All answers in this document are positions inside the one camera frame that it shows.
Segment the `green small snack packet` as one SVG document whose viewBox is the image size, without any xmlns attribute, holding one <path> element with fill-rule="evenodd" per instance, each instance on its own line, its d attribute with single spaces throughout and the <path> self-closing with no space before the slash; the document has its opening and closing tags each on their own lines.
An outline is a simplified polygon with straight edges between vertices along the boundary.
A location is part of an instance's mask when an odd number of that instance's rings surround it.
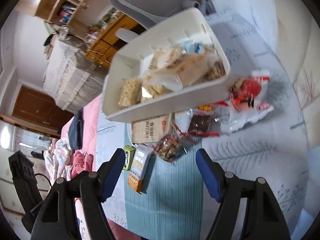
<svg viewBox="0 0 320 240">
<path fill-rule="evenodd" d="M 129 171 L 131 169 L 131 165 L 133 162 L 133 158 L 135 155 L 136 148 L 133 146 L 125 145 L 124 152 L 125 152 L 125 164 L 123 166 L 123 170 Z"/>
</svg>

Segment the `orange white snack packet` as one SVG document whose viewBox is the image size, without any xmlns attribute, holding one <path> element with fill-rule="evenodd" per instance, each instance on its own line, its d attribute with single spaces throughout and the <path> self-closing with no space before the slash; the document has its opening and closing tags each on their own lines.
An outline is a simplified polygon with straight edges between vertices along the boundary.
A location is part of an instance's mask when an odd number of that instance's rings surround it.
<svg viewBox="0 0 320 240">
<path fill-rule="evenodd" d="M 136 148 L 127 184 L 137 193 L 141 193 L 145 173 L 152 154 L 153 148 L 150 146 L 138 145 Z"/>
</svg>

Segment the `nut snack clear pack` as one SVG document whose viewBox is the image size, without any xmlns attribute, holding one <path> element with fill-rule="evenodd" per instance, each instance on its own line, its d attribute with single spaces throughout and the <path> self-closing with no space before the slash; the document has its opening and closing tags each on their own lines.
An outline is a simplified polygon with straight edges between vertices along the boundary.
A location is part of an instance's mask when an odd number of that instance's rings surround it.
<svg viewBox="0 0 320 240">
<path fill-rule="evenodd" d="M 182 132 L 176 124 L 173 124 L 171 130 L 152 148 L 155 156 L 172 164 L 180 157 L 181 151 L 183 154 L 187 153 L 187 149 L 196 143 L 187 132 Z"/>
</svg>

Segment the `brown cake clear pack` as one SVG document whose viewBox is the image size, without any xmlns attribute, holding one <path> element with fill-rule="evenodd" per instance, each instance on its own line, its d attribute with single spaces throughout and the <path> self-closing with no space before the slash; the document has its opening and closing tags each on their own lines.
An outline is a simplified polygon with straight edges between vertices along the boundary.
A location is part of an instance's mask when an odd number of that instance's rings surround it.
<svg viewBox="0 0 320 240">
<path fill-rule="evenodd" d="M 175 117 L 174 128 L 180 135 L 199 138 L 219 137 L 219 133 L 211 131 L 213 115 L 214 104 L 200 105 Z"/>
</svg>

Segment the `beige soda cracker pack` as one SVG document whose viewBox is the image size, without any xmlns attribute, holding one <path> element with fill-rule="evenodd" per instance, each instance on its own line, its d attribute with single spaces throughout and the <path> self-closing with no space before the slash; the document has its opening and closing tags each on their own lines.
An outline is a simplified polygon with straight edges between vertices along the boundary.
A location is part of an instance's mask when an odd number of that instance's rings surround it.
<svg viewBox="0 0 320 240">
<path fill-rule="evenodd" d="M 135 121 L 131 125 L 131 140 L 134 144 L 158 142 L 171 131 L 172 114 Z"/>
</svg>

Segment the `red white snack bag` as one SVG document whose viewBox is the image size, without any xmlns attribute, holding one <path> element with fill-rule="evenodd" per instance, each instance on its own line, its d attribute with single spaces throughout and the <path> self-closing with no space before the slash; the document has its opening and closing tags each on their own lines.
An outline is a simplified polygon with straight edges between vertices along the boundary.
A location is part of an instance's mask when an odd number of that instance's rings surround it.
<svg viewBox="0 0 320 240">
<path fill-rule="evenodd" d="M 222 134 L 234 133 L 255 124 L 274 110 L 267 102 L 270 72 L 254 70 L 249 76 L 234 79 L 226 106 L 219 106 L 217 123 Z"/>
</svg>

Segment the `beige rice cake pack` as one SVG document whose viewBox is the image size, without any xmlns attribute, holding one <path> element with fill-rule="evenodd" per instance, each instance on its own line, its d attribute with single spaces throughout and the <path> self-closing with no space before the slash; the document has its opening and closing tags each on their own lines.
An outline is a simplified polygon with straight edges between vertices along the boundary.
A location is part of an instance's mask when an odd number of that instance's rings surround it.
<svg viewBox="0 0 320 240">
<path fill-rule="evenodd" d="M 142 80 L 140 77 L 126 79 L 121 89 L 118 105 L 121 109 L 140 103 Z"/>
</svg>

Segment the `large yellow cracker pack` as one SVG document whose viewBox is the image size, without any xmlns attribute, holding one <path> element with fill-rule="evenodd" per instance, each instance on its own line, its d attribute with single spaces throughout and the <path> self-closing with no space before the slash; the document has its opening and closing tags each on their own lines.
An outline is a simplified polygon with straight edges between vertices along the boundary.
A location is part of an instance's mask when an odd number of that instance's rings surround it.
<svg viewBox="0 0 320 240">
<path fill-rule="evenodd" d="M 192 86 L 209 71 L 211 56 L 215 56 L 213 51 L 187 53 L 182 46 L 159 50 L 152 57 L 143 84 L 173 91 Z"/>
</svg>

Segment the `puffed rice cake pack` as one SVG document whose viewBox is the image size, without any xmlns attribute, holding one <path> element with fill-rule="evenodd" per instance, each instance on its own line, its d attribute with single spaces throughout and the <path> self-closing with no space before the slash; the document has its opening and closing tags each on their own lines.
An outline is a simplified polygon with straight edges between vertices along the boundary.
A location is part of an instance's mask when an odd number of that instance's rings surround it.
<svg viewBox="0 0 320 240">
<path fill-rule="evenodd" d="M 146 101 L 159 98 L 165 94 L 171 93 L 172 90 L 159 85 L 142 85 L 141 86 L 141 96 L 140 102 L 144 103 Z"/>
</svg>

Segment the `clear bag round cookies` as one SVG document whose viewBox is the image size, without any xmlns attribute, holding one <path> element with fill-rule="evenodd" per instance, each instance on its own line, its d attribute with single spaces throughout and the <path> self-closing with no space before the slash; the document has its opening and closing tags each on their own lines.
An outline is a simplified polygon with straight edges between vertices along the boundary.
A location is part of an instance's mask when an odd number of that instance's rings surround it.
<svg viewBox="0 0 320 240">
<path fill-rule="evenodd" d="M 210 65 L 209 71 L 204 75 L 206 81 L 212 81 L 225 76 L 226 72 L 221 60 Z"/>
</svg>

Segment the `pink crumpled garment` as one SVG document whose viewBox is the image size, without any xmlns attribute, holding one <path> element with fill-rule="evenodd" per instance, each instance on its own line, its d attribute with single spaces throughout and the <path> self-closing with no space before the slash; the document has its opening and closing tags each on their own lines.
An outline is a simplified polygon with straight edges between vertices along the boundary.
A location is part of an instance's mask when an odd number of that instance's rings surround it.
<svg viewBox="0 0 320 240">
<path fill-rule="evenodd" d="M 71 178 L 73 179 L 82 171 L 91 172 L 93 166 L 94 156 L 89 153 L 82 153 L 81 151 L 76 151 L 73 154 L 73 165 L 71 169 Z"/>
</svg>

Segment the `dark blue folded garment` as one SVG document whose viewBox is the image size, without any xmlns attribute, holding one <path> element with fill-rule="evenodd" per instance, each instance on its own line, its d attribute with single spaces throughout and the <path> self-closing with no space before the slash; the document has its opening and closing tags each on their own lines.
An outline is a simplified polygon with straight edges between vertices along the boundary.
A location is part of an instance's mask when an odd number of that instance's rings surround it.
<svg viewBox="0 0 320 240">
<path fill-rule="evenodd" d="M 83 133 L 84 120 L 83 109 L 81 108 L 75 113 L 68 131 L 68 139 L 72 151 L 82 149 Z"/>
</svg>

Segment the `brown wooden door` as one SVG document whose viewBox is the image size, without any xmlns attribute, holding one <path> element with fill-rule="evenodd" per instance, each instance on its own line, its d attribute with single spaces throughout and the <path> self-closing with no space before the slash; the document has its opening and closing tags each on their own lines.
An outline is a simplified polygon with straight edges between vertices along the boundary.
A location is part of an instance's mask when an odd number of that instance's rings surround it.
<svg viewBox="0 0 320 240">
<path fill-rule="evenodd" d="M 22 85 L 12 116 L 59 131 L 73 117 L 73 113 L 60 109 L 47 94 Z"/>
</svg>

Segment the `lace covered furniture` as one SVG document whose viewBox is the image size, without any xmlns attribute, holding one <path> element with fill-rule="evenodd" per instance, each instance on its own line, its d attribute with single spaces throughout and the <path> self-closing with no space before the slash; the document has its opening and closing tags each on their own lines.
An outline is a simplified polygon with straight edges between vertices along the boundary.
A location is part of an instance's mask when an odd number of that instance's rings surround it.
<svg viewBox="0 0 320 240">
<path fill-rule="evenodd" d="M 102 91 L 107 68 L 85 57 L 79 40 L 57 39 L 43 76 L 43 89 L 57 107 L 76 113 Z"/>
</svg>

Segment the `wooden drawer cabinet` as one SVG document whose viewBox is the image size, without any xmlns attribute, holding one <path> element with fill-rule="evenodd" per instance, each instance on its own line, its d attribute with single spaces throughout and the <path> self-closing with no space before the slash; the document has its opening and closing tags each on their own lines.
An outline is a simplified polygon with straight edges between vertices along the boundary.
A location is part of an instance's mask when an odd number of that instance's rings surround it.
<svg viewBox="0 0 320 240">
<path fill-rule="evenodd" d="M 120 13 L 120 16 L 112 21 L 99 33 L 98 38 L 86 50 L 85 57 L 105 68 L 109 68 L 111 61 L 118 50 L 127 42 L 116 36 L 116 31 L 124 28 L 140 35 L 146 29 L 131 17 Z"/>
</svg>

